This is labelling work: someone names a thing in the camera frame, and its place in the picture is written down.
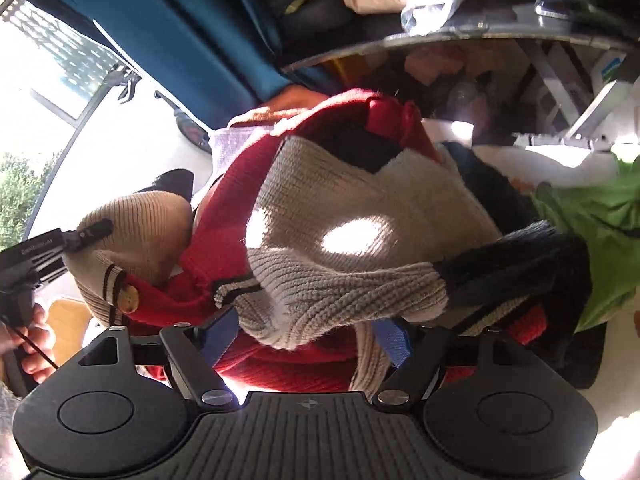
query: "green fabric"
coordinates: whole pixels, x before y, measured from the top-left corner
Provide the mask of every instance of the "green fabric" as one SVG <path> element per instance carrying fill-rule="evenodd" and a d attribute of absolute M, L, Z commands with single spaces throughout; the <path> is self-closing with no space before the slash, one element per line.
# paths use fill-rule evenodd
<path fill-rule="evenodd" d="M 619 167 L 615 180 L 574 188 L 540 184 L 532 196 L 543 219 L 587 243 L 593 291 L 577 332 L 610 319 L 640 284 L 639 150 L 633 146 L 612 152 Z"/>

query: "black cable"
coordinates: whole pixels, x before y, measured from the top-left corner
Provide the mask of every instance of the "black cable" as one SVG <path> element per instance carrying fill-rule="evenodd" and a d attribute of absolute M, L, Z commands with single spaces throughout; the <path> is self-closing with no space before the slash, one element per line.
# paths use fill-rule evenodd
<path fill-rule="evenodd" d="M 36 343 L 34 343 L 31 339 L 29 339 L 27 336 L 25 336 L 23 333 L 18 332 L 14 327 L 12 327 L 11 325 L 7 324 L 5 322 L 5 325 L 7 326 L 7 328 L 9 330 L 11 330 L 14 334 L 16 334 L 17 336 L 19 336 L 20 338 L 22 338 L 22 340 L 27 343 L 31 348 L 33 348 L 38 354 L 40 354 L 42 356 L 42 358 L 49 363 L 51 366 L 53 366 L 56 370 L 58 368 L 60 368 L 57 364 L 55 364 L 55 362 L 53 362 L 51 359 L 49 359 L 49 356 L 46 355 L 42 350 L 40 350 L 40 348 L 38 348 L 38 346 L 36 345 Z"/>

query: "blue curtain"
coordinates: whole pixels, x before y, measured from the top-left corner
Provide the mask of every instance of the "blue curtain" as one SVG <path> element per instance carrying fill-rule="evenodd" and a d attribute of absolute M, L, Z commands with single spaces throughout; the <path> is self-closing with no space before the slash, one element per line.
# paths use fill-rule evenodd
<path fill-rule="evenodd" d="M 340 91 L 321 70 L 285 76 L 277 69 L 280 37 L 261 0 L 59 1 L 99 23 L 211 128 L 225 126 L 292 82 Z"/>

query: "metal screw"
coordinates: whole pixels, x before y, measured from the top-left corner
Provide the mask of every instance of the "metal screw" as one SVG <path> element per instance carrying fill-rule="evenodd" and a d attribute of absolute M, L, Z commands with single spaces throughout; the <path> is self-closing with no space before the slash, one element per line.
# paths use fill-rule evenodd
<path fill-rule="evenodd" d="M 409 401 L 409 394 L 402 390 L 385 390 L 378 394 L 378 401 L 388 406 L 400 406 Z"/>
<path fill-rule="evenodd" d="M 234 400 L 231 392 L 226 390 L 209 390 L 202 394 L 202 402 L 209 406 L 224 406 Z"/>

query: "green foliage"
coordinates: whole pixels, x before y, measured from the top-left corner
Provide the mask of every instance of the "green foliage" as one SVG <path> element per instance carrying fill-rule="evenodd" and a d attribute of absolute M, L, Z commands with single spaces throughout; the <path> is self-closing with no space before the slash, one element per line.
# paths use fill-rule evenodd
<path fill-rule="evenodd" d="M 0 160 L 0 251 L 22 240 L 33 207 L 51 173 L 58 156 L 56 153 L 37 175 L 29 161 L 5 153 Z"/>

